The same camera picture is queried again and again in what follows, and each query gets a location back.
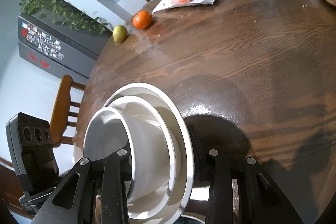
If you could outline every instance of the white bowl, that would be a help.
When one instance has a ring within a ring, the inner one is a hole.
[[[132,203],[169,182],[169,152],[162,129],[115,108],[104,107],[90,120],[83,154],[91,160],[102,159],[124,147],[127,140],[132,162],[127,203]]]
[[[181,113],[172,100],[160,89],[146,83],[133,83],[117,90],[105,103],[127,95],[145,99],[160,113],[167,127],[175,135],[181,151],[181,171],[168,204],[155,216],[138,220],[129,219],[130,224],[173,224],[185,210],[194,182],[194,155],[188,129]]]
[[[137,199],[133,204],[128,205],[128,215],[130,218],[150,218],[164,208],[174,189],[175,180],[178,178],[181,168],[179,144],[157,110],[144,99],[137,96],[124,96],[113,101],[109,107],[113,107],[131,117],[144,120],[160,127],[165,136],[170,158],[168,184],[149,195]]]

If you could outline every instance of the pear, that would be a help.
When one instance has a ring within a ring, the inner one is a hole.
[[[124,26],[115,26],[113,29],[113,39],[115,44],[121,43],[127,36],[127,29]]]

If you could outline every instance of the tangerine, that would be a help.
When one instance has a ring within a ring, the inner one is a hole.
[[[137,12],[133,17],[134,27],[141,30],[148,28],[149,25],[151,25],[152,21],[153,21],[152,14],[145,10]]]

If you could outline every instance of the round wooden table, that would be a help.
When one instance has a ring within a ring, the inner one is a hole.
[[[83,147],[91,117],[113,92],[150,83],[205,145],[255,157],[304,223],[314,223],[336,190],[336,11],[322,0],[216,0],[160,11],[154,20],[146,31],[129,26],[123,44],[105,46],[75,145]]]

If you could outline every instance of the hanging vine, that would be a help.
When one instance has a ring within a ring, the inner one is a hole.
[[[99,23],[100,17],[87,20],[83,17],[85,12],[70,11],[69,7],[72,8],[72,6],[62,0],[22,0],[19,5],[21,6],[21,12],[28,15],[36,14],[42,10],[46,11],[46,13],[39,15],[40,18],[52,13],[58,14],[62,17],[62,20],[56,21],[56,19],[53,19],[52,23],[68,26],[71,30],[85,29],[102,34],[106,30],[106,26],[109,25],[107,22]]]

